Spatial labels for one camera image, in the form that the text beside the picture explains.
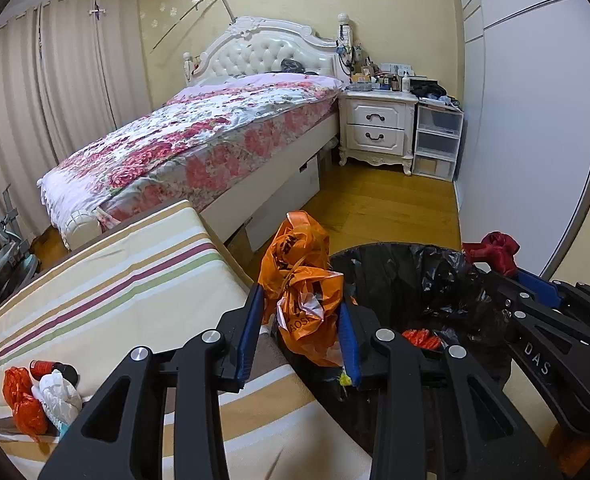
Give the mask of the orange plastic bag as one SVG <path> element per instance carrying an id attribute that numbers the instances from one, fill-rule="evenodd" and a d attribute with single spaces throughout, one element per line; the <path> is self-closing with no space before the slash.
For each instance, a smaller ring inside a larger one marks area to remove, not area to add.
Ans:
<path id="1" fill-rule="evenodd" d="M 261 260 L 263 322 L 277 323 L 290 352 L 323 367 L 344 364 L 338 342 L 344 275 L 330 266 L 330 237 L 303 210 L 286 215 Z"/>

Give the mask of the clear plastic drawer unit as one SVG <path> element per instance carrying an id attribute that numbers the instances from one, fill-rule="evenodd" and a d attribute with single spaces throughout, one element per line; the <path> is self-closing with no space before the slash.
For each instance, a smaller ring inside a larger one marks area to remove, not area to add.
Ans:
<path id="1" fill-rule="evenodd" d="M 412 173 L 452 182 L 462 130 L 463 113 L 459 107 L 429 100 L 417 104 Z"/>

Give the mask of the floral pink bed cover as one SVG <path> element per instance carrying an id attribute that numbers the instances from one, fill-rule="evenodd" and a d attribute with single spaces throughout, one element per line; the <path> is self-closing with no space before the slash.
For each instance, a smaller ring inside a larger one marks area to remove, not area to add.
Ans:
<path id="1" fill-rule="evenodd" d="M 265 73 L 184 88 L 48 171 L 42 205 L 59 231 L 78 212 L 109 229 L 167 200 L 203 210 L 327 118 L 343 87 Z"/>

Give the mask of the beige curtain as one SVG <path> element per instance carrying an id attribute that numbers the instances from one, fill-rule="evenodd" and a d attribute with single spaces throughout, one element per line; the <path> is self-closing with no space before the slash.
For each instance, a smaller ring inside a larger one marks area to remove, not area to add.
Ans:
<path id="1" fill-rule="evenodd" d="M 0 25 L 0 201 L 26 237 L 51 223 L 39 179 L 150 109 L 138 0 L 43 0 Z"/>

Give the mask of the white tufted headboard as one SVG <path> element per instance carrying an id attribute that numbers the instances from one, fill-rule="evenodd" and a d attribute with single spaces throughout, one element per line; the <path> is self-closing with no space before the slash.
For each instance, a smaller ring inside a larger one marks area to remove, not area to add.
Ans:
<path id="1" fill-rule="evenodd" d="M 291 60 L 307 72 L 346 82 L 351 49 L 353 27 L 345 13 L 337 16 L 334 39 L 324 39 L 304 24 L 241 16 L 201 54 L 184 53 L 184 79 L 196 86 L 215 77 L 276 72 L 283 61 Z"/>

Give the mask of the dark red satin cloth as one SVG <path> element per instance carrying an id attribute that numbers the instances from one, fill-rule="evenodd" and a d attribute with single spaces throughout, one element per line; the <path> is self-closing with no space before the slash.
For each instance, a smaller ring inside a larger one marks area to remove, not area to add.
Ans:
<path id="1" fill-rule="evenodd" d="M 514 257 L 520 245 L 506 233 L 490 232 L 478 243 L 463 243 L 462 250 L 468 263 L 487 263 L 490 270 L 507 278 L 518 273 Z"/>

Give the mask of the white bed frame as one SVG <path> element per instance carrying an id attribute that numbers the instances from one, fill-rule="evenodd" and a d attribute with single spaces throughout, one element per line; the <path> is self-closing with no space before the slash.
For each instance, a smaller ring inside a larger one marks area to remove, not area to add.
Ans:
<path id="1" fill-rule="evenodd" d="M 97 210 L 75 210 L 58 227 L 60 236 L 67 249 L 77 249 L 137 214 L 175 200 L 188 200 L 220 240 L 229 240 L 301 167 L 316 162 L 319 151 L 337 134 L 338 111 L 333 105 L 310 130 L 243 178 L 225 179 L 222 166 L 207 174 L 206 162 L 217 157 L 228 159 L 229 148 L 219 146 L 204 155 L 191 155 L 183 162 L 173 162 L 171 169 L 159 176 L 136 179 Z"/>

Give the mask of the red net trash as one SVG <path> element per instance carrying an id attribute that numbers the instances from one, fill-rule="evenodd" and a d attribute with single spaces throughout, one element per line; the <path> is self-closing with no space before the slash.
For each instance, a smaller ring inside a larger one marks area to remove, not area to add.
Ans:
<path id="1" fill-rule="evenodd" d="M 402 336 L 420 349 L 437 351 L 443 348 L 441 339 L 432 330 L 405 330 Z"/>

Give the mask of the white under-bed box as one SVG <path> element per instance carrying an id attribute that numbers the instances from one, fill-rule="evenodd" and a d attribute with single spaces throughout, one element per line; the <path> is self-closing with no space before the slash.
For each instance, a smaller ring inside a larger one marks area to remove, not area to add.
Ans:
<path id="1" fill-rule="evenodd" d="M 245 231 L 253 252 L 274 237 L 286 214 L 301 210 L 320 191 L 318 159 L 313 156 L 281 188 L 278 188 L 246 223 Z"/>

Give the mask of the striped bed sheet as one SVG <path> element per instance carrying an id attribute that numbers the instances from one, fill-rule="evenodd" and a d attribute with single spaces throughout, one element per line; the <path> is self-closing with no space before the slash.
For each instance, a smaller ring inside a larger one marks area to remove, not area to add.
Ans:
<path id="1" fill-rule="evenodd" d="M 58 439 L 15 426 L 2 386 L 34 360 L 73 366 L 89 399 L 133 348 L 181 347 L 244 304 L 249 277 L 185 200 L 98 238 L 0 307 L 0 454 L 36 478 Z M 249 381 L 220 398 L 234 479 L 365 479 L 370 456 L 313 397 L 268 333 Z"/>

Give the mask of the black bag trash bin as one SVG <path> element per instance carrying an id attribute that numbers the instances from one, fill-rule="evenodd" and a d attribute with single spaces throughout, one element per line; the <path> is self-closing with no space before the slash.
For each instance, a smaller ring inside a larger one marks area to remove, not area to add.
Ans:
<path id="1" fill-rule="evenodd" d="M 345 294 L 373 310 L 379 322 L 401 334 L 429 330 L 441 343 L 461 344 L 500 387 L 511 375 L 501 333 L 506 320 L 492 307 L 482 271 L 453 249 L 409 243 L 372 243 L 341 250 L 330 268 L 344 275 Z M 377 395 L 342 387 L 335 367 L 322 367 L 280 350 L 299 378 L 339 426 L 365 452 L 374 446 Z"/>

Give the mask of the red crumpled plastic bag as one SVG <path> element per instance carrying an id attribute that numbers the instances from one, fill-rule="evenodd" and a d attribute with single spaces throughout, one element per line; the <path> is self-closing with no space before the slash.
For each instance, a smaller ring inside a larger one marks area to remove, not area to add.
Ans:
<path id="1" fill-rule="evenodd" d="M 12 410 L 16 428 L 38 441 L 48 431 L 48 419 L 31 391 L 32 380 L 25 367 L 12 366 L 4 372 L 2 394 Z"/>

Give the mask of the red bottle black cap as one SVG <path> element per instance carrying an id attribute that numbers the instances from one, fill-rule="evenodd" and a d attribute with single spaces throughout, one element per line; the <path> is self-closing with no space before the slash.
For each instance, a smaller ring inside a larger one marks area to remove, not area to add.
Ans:
<path id="1" fill-rule="evenodd" d="M 77 370 L 70 364 L 55 361 L 38 361 L 33 360 L 29 364 L 30 375 L 37 382 L 45 375 L 50 375 L 55 371 L 60 372 L 62 376 L 68 380 L 73 386 L 77 386 L 79 382 L 79 374 Z"/>

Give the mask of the white green tube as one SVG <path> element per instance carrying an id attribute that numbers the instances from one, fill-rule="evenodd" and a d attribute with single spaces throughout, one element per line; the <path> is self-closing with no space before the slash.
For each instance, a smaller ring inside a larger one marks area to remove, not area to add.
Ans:
<path id="1" fill-rule="evenodd" d="M 66 434 L 67 430 L 69 429 L 69 426 L 65 424 L 65 422 L 58 422 L 55 427 L 60 437 L 63 437 L 63 435 Z"/>

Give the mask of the grey desk chair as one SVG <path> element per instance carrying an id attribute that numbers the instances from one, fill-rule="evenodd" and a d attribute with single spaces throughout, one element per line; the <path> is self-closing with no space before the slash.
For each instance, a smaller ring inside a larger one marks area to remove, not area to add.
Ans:
<path id="1" fill-rule="evenodd" d="M 0 284 L 2 292 L 13 295 L 36 275 L 40 261 L 20 230 L 10 185 L 3 191 L 2 200 L 5 209 L 0 211 Z"/>

